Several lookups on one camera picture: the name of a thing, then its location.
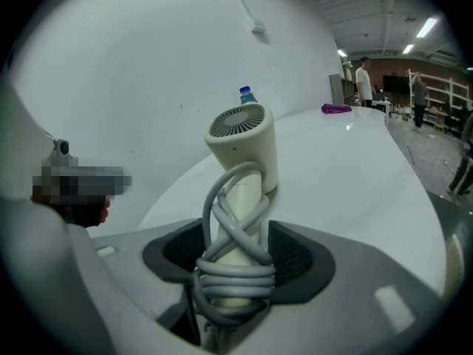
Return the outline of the purple folded cloth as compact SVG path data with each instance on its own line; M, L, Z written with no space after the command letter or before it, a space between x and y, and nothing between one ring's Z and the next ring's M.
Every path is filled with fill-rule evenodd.
M351 112L352 108L349 105L342 104L342 105L335 105L335 104L324 104L321 107L321 111L325 115L335 115L335 114L341 114L345 112Z

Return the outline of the white desk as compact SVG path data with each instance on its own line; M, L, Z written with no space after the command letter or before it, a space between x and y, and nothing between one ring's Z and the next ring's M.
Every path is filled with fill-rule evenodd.
M371 103L371 107L373 109L379 108L380 110L384 112L384 124L385 126L388 126L391 103L388 100L384 100L384 101L373 100Z

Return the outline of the cream hair dryer with cable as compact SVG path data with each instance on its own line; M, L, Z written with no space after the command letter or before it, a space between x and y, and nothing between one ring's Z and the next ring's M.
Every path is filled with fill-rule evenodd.
M223 354L268 307L275 289L276 268L261 240L268 193L278 184L273 113L258 103L228 109L204 140L225 172L203 204L204 252L194 268L192 298Z

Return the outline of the blue cap plastic bottle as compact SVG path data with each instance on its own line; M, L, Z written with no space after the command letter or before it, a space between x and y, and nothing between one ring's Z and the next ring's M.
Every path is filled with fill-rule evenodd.
M241 104L253 104L258 102L249 86L241 87L239 93Z

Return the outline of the white kidney-shaped table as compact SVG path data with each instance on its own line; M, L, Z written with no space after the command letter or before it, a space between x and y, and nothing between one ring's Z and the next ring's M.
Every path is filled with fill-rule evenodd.
M279 182L266 218L369 244L437 294L446 250L418 176L373 109L276 120Z

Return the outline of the grey metal cabinet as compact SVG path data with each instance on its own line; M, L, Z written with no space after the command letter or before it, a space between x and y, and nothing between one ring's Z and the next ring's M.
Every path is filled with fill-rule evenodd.
M344 105L343 78L339 74L329 75L333 105Z

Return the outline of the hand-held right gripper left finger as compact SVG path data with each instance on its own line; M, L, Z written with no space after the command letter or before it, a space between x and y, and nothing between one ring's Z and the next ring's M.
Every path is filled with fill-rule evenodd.
M71 355L206 355L184 287L144 263L157 231L90 237L45 206L0 198L0 258L22 302ZM172 328L184 322L191 339Z

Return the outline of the white shelf unit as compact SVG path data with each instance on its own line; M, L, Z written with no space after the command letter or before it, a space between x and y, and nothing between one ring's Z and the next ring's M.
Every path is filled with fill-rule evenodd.
M413 88L411 79L416 71L408 69L406 75L410 79L411 93L409 96L410 115L414 120ZM471 108L469 86L440 76L421 74L429 93L429 103L425 109L423 122L434 128L460 133L468 119Z

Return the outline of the dark green round rug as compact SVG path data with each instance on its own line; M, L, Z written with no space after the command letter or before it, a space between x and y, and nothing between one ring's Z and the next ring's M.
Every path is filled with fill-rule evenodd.
M445 239L456 234L462 244L473 241L473 214L440 195L430 191L427 194L438 216Z

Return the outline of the black monitor screen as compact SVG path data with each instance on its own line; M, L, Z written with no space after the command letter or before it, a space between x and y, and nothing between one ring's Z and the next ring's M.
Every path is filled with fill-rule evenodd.
M384 92L402 95L409 95L411 93L409 77L397 75L383 75L382 81Z

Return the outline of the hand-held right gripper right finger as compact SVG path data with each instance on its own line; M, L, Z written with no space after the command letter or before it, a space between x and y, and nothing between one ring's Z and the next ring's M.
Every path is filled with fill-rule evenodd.
M270 307L229 338L228 355L393 355L429 327L440 297L377 248L269 223Z

